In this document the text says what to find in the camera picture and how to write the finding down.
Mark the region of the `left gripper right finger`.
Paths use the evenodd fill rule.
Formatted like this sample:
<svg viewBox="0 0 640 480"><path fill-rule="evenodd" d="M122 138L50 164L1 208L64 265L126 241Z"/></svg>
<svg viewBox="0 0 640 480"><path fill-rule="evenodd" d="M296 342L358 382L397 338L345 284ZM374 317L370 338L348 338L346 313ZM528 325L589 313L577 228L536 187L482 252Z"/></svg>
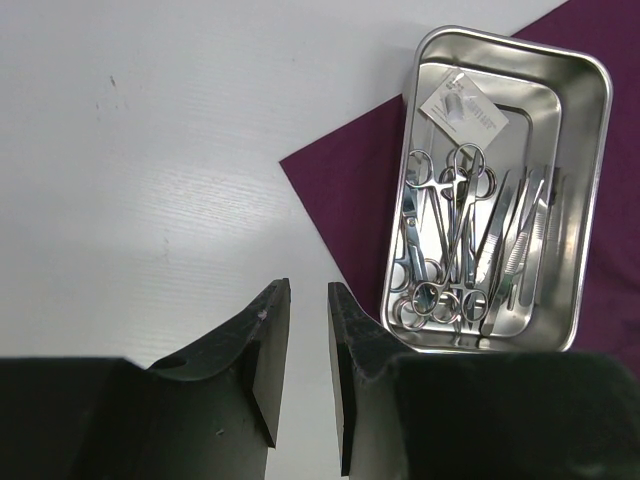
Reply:
<svg viewBox="0 0 640 480"><path fill-rule="evenodd" d="M590 353L419 353L328 286L349 479L635 479L639 384Z"/></svg>

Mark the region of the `thin steel tweezers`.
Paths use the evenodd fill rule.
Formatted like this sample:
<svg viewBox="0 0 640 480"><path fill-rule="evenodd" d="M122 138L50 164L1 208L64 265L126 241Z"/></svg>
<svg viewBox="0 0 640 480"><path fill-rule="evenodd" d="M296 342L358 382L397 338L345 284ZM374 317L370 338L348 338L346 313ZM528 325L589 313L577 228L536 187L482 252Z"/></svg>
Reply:
<svg viewBox="0 0 640 480"><path fill-rule="evenodd" d="M535 220L537 203L544 188L545 179L531 173L525 180L523 190L512 214L502 243L500 276L493 292L489 312L480 328L484 337L489 337L498 319L501 306L509 301L512 285L519 275L519 265L529 241Z"/></svg>

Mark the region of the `straight steel scissors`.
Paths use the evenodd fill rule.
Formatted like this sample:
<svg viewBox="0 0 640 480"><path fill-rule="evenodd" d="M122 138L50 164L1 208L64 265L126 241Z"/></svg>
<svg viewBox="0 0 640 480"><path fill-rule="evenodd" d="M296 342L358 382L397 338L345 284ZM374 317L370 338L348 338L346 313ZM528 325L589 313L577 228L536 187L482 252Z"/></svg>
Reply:
<svg viewBox="0 0 640 480"><path fill-rule="evenodd" d="M443 261L444 233L448 231L448 224L446 217L443 215L441 202L442 193L447 191L444 189L444 185L447 183L439 181L436 176L434 161L427 151L413 149L409 152L409 163L402 186L402 200L405 189L411 189L416 193L417 219L419 221L418 233L421 249L426 259L434 260L438 264ZM401 250L396 258L402 255L401 237L399 246ZM402 269L397 264L394 263L394 265L402 272ZM435 280L437 274L432 269L432 266L429 265L427 281ZM430 322L437 323L417 315L414 311L411 297L415 287L416 285L412 285L408 291L394 293L399 296L394 307L394 316L399 325L409 331L418 331Z"/></svg>

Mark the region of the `small steel scissors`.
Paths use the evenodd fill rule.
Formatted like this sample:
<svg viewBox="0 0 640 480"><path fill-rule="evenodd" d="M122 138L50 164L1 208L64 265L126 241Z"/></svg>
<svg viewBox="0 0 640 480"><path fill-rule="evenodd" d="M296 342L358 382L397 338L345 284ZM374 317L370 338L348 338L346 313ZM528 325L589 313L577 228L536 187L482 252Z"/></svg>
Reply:
<svg viewBox="0 0 640 480"><path fill-rule="evenodd" d="M489 296L475 287L478 252L477 204L493 197L497 189L495 173L482 167L466 171L451 167L447 177L454 186L445 194L450 220L448 274L441 295L444 322L477 323L488 313Z"/></svg>

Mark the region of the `white blue label packet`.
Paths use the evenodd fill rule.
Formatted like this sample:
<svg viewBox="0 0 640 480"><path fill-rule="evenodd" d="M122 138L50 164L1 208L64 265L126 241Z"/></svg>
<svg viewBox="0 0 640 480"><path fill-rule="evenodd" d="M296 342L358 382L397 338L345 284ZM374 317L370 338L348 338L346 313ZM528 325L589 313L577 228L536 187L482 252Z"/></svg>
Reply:
<svg viewBox="0 0 640 480"><path fill-rule="evenodd" d="M460 69L450 69L420 105L425 114L457 145L486 149L508 125L508 118Z"/></svg>

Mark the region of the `long steel forceps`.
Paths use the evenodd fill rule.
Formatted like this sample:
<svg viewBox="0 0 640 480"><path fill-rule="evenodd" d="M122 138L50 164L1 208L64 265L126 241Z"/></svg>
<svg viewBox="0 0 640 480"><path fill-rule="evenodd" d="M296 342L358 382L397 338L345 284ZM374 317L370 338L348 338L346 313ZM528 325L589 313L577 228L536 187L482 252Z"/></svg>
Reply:
<svg viewBox="0 0 640 480"><path fill-rule="evenodd" d="M465 143L453 151L452 159L463 153L473 155L467 169L453 163L443 172L451 179L444 185L450 192L451 218L444 233L443 261L438 264L436 279L419 282L411 297L417 315L441 324L462 320L474 323L488 313L488 295L475 287L473 250L477 187L486 171L486 157L478 145Z"/></svg>

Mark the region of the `steel bandage scissors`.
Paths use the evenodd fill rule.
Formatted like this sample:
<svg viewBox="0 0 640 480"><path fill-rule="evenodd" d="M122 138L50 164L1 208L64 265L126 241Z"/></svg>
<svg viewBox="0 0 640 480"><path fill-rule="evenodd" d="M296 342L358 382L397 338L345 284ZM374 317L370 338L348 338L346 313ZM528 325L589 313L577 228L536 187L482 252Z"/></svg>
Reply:
<svg viewBox="0 0 640 480"><path fill-rule="evenodd" d="M390 289L391 293L408 291L412 285L427 281L429 265L435 272L441 272L439 264L434 260L426 259L421 249L416 198L417 195L413 190L404 190L399 226L402 255L394 259L394 263L402 269L403 279L399 285Z"/></svg>

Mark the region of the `stainless steel instrument tray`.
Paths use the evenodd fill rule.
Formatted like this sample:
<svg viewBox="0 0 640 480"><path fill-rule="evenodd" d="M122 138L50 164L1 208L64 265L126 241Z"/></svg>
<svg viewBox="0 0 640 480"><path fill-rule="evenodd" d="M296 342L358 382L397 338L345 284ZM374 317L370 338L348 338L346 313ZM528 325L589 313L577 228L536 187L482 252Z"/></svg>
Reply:
<svg viewBox="0 0 640 480"><path fill-rule="evenodd" d="M531 173L546 174L548 218L541 269L533 308L515 304L518 279L498 313L494 330L484 337L477 323L430 322L409 331L394 316L397 294L390 289L402 279L394 265L399 246L402 186L413 149L427 151L440 182L457 163L467 169L471 153L452 153L454 143L420 105L440 85L450 69L460 69L508 118L496 139L482 149L486 168L493 170L497 189L477 204L478 252L507 171L513 197L498 246L489 296L500 276L502 243L512 214ZM403 96L406 120L397 184L392 236L386 266L380 319L400 341L420 352L564 351L577 332L586 257L598 180L612 104L612 82L595 58L576 51L463 28L440 27L419 44Z"/></svg>

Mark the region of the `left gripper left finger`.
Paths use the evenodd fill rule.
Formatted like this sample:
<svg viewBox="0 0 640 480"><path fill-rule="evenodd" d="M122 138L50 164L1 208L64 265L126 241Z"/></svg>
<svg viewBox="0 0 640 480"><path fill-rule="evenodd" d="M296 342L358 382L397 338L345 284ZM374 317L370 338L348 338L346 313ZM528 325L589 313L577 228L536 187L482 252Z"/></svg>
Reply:
<svg viewBox="0 0 640 480"><path fill-rule="evenodd" d="M1 361L5 479L261 479L276 444L291 288L148 368L118 357Z"/></svg>

